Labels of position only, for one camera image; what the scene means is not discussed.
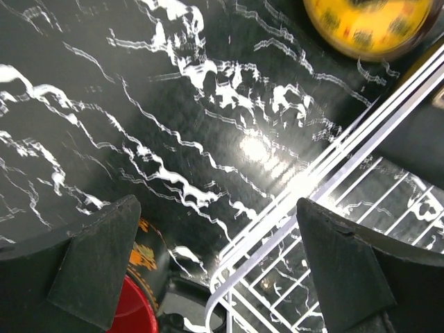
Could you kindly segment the yellow patterned bowl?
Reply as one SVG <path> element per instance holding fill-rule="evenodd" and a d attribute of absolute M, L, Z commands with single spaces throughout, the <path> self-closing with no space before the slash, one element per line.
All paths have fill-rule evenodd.
<path fill-rule="evenodd" d="M 322 38 L 340 53 L 392 61 L 420 44 L 437 22 L 442 1 L 304 1 Z"/>

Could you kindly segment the white wire dish rack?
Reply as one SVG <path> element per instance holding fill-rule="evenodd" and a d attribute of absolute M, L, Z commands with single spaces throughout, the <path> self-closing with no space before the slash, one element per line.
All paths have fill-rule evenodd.
<path fill-rule="evenodd" d="M 245 228 L 206 332 L 443 331 L 443 42 Z"/>

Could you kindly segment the black floral square plate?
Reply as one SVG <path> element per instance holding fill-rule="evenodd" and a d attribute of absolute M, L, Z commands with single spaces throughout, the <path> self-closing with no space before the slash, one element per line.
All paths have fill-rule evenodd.
<path fill-rule="evenodd" d="M 443 82 L 387 136 L 376 152 L 443 188 Z"/>

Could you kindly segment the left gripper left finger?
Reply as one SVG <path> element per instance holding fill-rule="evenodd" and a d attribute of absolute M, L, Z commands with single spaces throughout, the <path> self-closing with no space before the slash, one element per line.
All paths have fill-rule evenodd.
<path fill-rule="evenodd" d="M 106 332 L 141 205 L 133 195 L 64 227 L 1 246 L 2 332 Z"/>

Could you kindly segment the red and black mug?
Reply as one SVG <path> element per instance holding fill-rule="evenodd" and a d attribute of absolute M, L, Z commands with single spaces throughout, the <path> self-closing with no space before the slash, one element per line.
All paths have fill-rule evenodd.
<path fill-rule="evenodd" d="M 173 293 L 205 305 L 210 290 L 175 272 L 162 234 L 141 218 L 109 332 L 186 332 L 185 317 L 160 314 L 165 296 Z"/>

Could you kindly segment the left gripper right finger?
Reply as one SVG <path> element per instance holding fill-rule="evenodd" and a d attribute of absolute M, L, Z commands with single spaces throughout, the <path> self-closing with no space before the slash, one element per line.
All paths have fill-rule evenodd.
<path fill-rule="evenodd" d="M 296 216 L 328 332 L 443 331 L 442 254 L 306 198 Z"/>

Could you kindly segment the black marble mat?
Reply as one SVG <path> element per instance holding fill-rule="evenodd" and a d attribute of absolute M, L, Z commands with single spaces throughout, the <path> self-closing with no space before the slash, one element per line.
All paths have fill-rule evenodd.
<path fill-rule="evenodd" d="M 370 63 L 301 1 L 2 1 L 1 252 L 133 195 L 174 269 L 220 285 L 442 34 Z"/>

